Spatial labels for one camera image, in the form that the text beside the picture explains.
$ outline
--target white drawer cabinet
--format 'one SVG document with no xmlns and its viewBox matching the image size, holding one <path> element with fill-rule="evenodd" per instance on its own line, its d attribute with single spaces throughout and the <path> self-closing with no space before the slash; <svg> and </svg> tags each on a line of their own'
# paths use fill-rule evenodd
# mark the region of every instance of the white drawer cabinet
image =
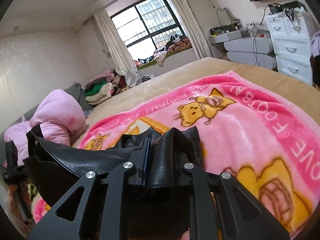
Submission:
<svg viewBox="0 0 320 240">
<path fill-rule="evenodd" d="M 295 11 L 292 22 L 281 12 L 267 16 L 266 22 L 278 71 L 312 85 L 310 40 L 316 32 L 312 17 L 305 12 Z"/>
<path fill-rule="evenodd" d="M 278 71 L 312 85 L 312 70 L 309 62 L 293 57 L 276 56 Z"/>
<path fill-rule="evenodd" d="M 279 18 L 274 17 L 266 21 L 272 36 L 281 36 L 281 37 L 289 36 L 283 17 L 279 17 Z"/>
<path fill-rule="evenodd" d="M 309 40 L 295 40 L 286 38 L 274 38 L 272 40 L 276 55 L 297 56 L 310 58 L 311 50 Z"/>
<path fill-rule="evenodd" d="M 311 39 L 316 32 L 311 19 L 303 16 L 296 16 L 292 22 L 288 17 L 284 18 L 289 37 Z"/>
</svg>

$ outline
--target window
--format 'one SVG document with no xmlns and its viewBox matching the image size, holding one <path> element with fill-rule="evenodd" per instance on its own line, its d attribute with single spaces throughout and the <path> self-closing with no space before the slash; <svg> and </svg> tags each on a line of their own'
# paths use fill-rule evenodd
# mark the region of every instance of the window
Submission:
<svg viewBox="0 0 320 240">
<path fill-rule="evenodd" d="M 183 30 L 166 0 L 141 0 L 111 17 L 133 59 L 147 58 Z"/>
</svg>

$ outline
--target green clothing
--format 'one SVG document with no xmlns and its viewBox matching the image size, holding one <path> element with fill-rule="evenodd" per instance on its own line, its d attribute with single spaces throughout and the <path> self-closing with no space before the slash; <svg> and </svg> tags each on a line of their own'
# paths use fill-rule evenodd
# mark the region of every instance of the green clothing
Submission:
<svg viewBox="0 0 320 240">
<path fill-rule="evenodd" d="M 100 89 L 102 88 L 103 85 L 105 85 L 107 82 L 103 81 L 101 84 L 99 85 L 95 85 L 94 88 L 92 90 L 89 90 L 88 92 L 85 93 L 86 96 L 93 96 L 95 94 L 97 94 Z"/>
</svg>

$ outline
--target window frame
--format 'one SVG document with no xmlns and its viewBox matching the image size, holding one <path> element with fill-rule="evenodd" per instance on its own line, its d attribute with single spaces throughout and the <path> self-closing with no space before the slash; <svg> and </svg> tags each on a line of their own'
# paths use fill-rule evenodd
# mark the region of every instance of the window frame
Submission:
<svg viewBox="0 0 320 240">
<path fill-rule="evenodd" d="M 148 39 L 148 38 L 151 38 L 153 45 L 154 45 L 155 48 L 157 49 L 156 43 L 154 42 L 154 40 L 153 40 L 152 37 L 153 37 L 153 36 L 156 36 L 156 35 L 158 35 L 158 34 L 160 34 L 160 33 L 169 31 L 169 30 L 171 30 L 171 29 L 177 28 L 177 27 L 180 29 L 182 35 L 185 35 L 185 33 L 184 33 L 184 31 L 183 31 L 183 29 L 182 29 L 182 27 L 181 27 L 181 24 L 179 23 L 177 17 L 175 16 L 175 14 L 174 14 L 172 8 L 170 7 L 169 3 L 167 2 L 167 0 L 163 0 L 163 1 L 164 1 L 165 6 L 167 7 L 168 11 L 170 12 L 173 20 L 175 21 L 175 24 L 170 25 L 170 26 L 167 26 L 167 27 L 162 28 L 162 29 L 159 29 L 159 30 L 157 30 L 157 31 L 155 31 L 155 32 L 153 32 L 153 33 L 150 33 L 150 31 L 148 30 L 148 27 L 147 27 L 146 23 L 144 22 L 141 14 L 140 14 L 140 12 L 139 12 L 139 10 L 138 10 L 137 7 L 136 7 L 136 5 L 138 5 L 139 3 L 142 3 L 142 2 L 144 2 L 144 1 L 147 1 L 147 0 L 140 0 L 140 1 L 138 1 L 138 2 L 136 2 L 136 3 L 134 3 L 134 4 L 132 4 L 132 5 L 129 5 L 129 6 L 127 6 L 126 8 L 122 9 L 121 11 L 115 13 L 114 15 L 112 15 L 112 16 L 110 17 L 111 20 L 112 20 L 113 17 L 119 15 L 120 13 L 123 13 L 124 11 L 126 11 L 126 10 L 128 10 L 128 9 L 130 9 L 130 8 L 132 8 L 132 7 L 134 7 L 134 8 L 136 9 L 136 11 L 137 11 L 137 13 L 138 13 L 138 15 L 139 15 L 139 17 L 140 17 L 140 20 L 142 21 L 144 27 L 146 28 L 146 30 L 147 30 L 147 32 L 148 32 L 148 35 L 146 35 L 146 36 L 144 36 L 144 37 L 142 37 L 142 38 L 140 38 L 140 39 L 138 39 L 138 40 L 136 40 L 136 41 L 128 44 L 128 45 L 127 45 L 127 48 L 129 48 L 129 47 L 131 47 L 131 46 L 133 46 L 133 45 L 135 45 L 135 44 L 137 44 L 137 43 L 139 43 L 139 42 L 141 42 L 141 41 L 144 41 L 144 40 L 146 40 L 146 39 Z"/>
</svg>

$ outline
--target ceiling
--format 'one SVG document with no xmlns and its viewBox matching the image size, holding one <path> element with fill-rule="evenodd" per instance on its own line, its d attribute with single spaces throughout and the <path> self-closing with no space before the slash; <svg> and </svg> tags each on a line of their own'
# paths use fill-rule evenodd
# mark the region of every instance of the ceiling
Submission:
<svg viewBox="0 0 320 240">
<path fill-rule="evenodd" d="M 113 1 L 13 0 L 0 21 L 0 38 L 40 31 L 76 32 L 86 19 Z"/>
</svg>

